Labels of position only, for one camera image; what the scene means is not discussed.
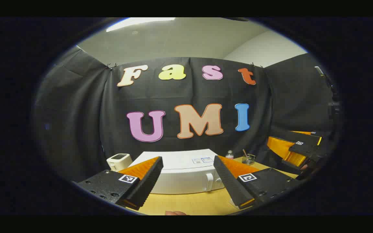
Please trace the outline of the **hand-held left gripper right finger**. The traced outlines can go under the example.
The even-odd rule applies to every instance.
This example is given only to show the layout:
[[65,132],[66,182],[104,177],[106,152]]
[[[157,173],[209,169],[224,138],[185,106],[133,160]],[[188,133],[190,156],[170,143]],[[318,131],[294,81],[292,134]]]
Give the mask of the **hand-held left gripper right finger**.
[[213,165],[239,209],[272,202],[301,184],[274,168],[260,170],[219,155]]

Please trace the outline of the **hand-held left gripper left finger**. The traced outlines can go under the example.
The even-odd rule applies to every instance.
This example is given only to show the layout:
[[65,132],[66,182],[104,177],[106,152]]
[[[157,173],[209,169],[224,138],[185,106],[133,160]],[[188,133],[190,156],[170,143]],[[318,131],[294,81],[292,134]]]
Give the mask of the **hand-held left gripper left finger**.
[[164,167],[157,156],[121,171],[104,170],[76,186],[102,200],[134,210],[143,207]]

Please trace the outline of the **white microwave oven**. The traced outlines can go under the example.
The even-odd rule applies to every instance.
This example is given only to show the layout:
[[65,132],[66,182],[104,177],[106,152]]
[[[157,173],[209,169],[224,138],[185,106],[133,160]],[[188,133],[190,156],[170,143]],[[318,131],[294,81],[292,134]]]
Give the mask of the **white microwave oven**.
[[153,194],[192,194],[224,188],[214,164],[217,156],[210,149],[188,151],[145,151],[130,166],[161,156],[163,169]]

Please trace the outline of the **small white desktop device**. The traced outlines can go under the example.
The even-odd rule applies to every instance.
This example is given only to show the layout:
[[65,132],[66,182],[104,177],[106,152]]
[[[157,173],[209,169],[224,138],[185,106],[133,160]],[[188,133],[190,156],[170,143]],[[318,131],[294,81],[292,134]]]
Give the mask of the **small white desktop device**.
[[118,153],[107,159],[110,170],[115,172],[128,168],[132,162],[130,154],[127,153]]

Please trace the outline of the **dark metal stand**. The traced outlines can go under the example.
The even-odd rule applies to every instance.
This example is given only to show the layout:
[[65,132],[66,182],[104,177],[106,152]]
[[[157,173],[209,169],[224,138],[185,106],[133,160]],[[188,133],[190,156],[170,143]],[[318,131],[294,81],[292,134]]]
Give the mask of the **dark metal stand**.
[[328,103],[328,115],[333,123],[333,131],[336,131],[340,123],[340,95],[337,91],[336,84],[333,82],[333,80],[329,78],[319,66],[315,66],[315,69],[318,72],[318,74],[325,79],[326,84],[332,93],[332,100]]

